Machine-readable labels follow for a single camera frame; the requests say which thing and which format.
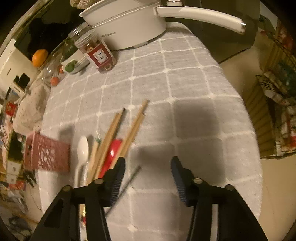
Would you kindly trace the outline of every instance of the electric cooking pot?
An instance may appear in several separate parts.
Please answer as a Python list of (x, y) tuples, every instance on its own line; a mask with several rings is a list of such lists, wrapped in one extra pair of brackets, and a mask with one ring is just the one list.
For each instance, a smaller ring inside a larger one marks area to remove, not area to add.
[(79, 15), (102, 36), (111, 50), (139, 47), (162, 34), (164, 17), (188, 18), (243, 34), (245, 24), (226, 13), (188, 7), (181, 0), (168, 0), (161, 5), (155, 0), (101, 0)]

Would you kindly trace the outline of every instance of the pink basket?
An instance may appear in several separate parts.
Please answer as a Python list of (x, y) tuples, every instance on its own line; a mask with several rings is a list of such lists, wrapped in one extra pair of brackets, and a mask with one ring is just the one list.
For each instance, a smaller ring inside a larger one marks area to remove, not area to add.
[(26, 138), (24, 169), (69, 172), (70, 145), (34, 131)]

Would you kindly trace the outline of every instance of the table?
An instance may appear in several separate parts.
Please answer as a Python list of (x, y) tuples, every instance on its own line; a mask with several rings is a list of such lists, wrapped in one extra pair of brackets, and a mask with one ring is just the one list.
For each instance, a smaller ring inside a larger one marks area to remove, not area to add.
[(92, 66), (68, 75), (51, 92), (41, 133), (71, 143), (69, 175), (39, 171), (43, 211), (73, 183), (81, 135), (104, 136), (115, 112), (127, 115), (124, 138), (143, 101), (146, 117), (126, 158), (123, 184), (142, 170), (108, 217), (113, 241), (185, 240), (191, 209), (179, 201), (170, 160), (212, 185), (233, 184), (260, 215), (262, 170), (254, 129), (243, 101), (209, 51), (184, 25), (148, 45), (115, 53), (116, 67), (100, 74)]

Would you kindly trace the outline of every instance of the white spoon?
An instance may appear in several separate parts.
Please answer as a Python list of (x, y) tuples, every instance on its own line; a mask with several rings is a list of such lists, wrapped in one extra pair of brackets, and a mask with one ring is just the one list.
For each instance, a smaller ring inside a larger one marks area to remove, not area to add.
[(87, 138), (82, 136), (78, 142), (77, 146), (77, 156), (78, 156), (78, 164), (75, 168), (75, 176), (74, 176), (74, 188), (78, 187), (79, 182), (79, 173), (83, 165), (87, 163), (89, 157), (89, 145), (87, 143)]

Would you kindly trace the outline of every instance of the pot handle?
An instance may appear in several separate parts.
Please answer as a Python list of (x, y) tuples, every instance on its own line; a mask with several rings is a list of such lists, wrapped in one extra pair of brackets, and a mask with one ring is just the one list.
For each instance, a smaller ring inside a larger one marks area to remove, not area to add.
[(246, 29), (246, 24), (240, 18), (210, 9), (188, 7), (184, 5), (179, 7), (162, 5), (156, 7), (155, 10), (160, 17), (188, 18), (203, 21), (230, 29), (239, 34), (244, 34)]

